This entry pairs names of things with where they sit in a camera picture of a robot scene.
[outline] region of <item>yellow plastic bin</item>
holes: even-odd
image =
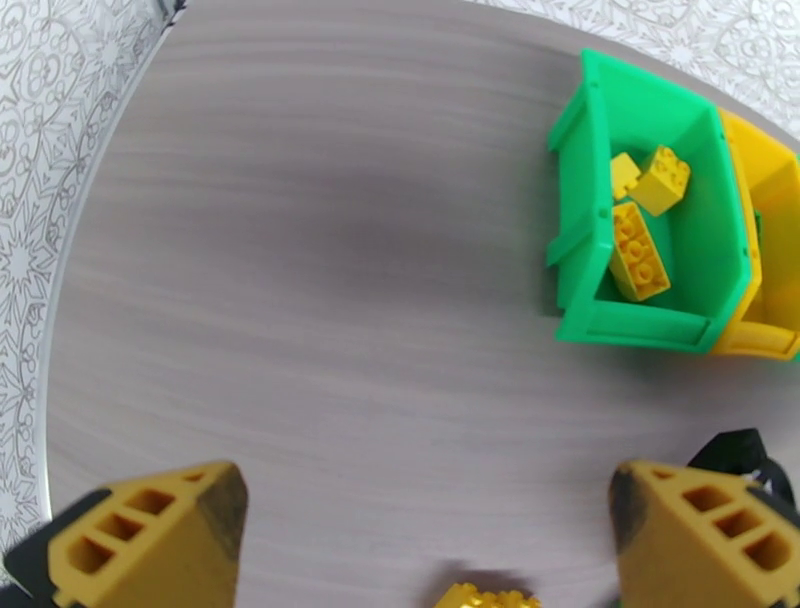
[[[794,153],[720,109],[747,224],[752,280],[715,353],[789,361],[800,350],[800,165]],[[761,242],[755,213],[761,214]]]

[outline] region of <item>wood grain surface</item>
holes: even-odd
[[[428,608],[473,578],[582,608],[616,584],[617,462],[759,425],[797,470],[796,366],[554,341],[545,138],[583,46],[679,77],[456,0],[197,2],[70,254],[54,509],[231,458],[240,606]]]

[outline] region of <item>green plastic bin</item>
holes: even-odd
[[[557,338],[706,353],[750,282],[742,205],[717,108],[710,101],[601,53],[581,54],[583,82],[549,136],[559,155]],[[647,226],[672,288],[624,300],[608,270],[614,245],[611,159],[641,162],[659,144],[689,163],[686,197]]]

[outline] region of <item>plastic storage bin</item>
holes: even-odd
[[[550,132],[559,155],[559,235],[547,250],[558,266],[557,337],[579,342],[707,353],[750,284],[742,205],[722,121],[708,100],[594,51],[581,55],[583,82]],[[641,162],[659,144],[689,163],[684,200],[645,214],[672,288],[626,301],[609,271],[613,248],[611,159]]]
[[[746,219],[761,214],[758,268],[714,352],[788,361],[800,350],[800,165],[789,148],[720,110]]]

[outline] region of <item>rectangular hole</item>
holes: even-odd
[[[730,496],[714,486],[703,486],[684,493],[683,497],[698,511],[704,513],[731,502]]]
[[[144,525],[139,522],[128,519],[127,517],[122,517],[116,513],[109,515],[97,524],[97,529],[101,532],[105,532],[106,534],[124,541],[131,540],[141,532],[142,528],[144,528]]]
[[[97,544],[90,538],[82,537],[68,550],[69,563],[73,568],[86,574],[95,574],[114,557],[114,552]]]
[[[728,538],[736,538],[748,530],[760,526],[761,520],[752,511],[743,510],[715,521],[714,525]]]
[[[788,562],[791,556],[789,543],[774,532],[745,548],[744,552],[767,572],[777,570]]]
[[[159,515],[175,500],[174,496],[159,492],[158,490],[142,490],[125,504],[152,515]]]

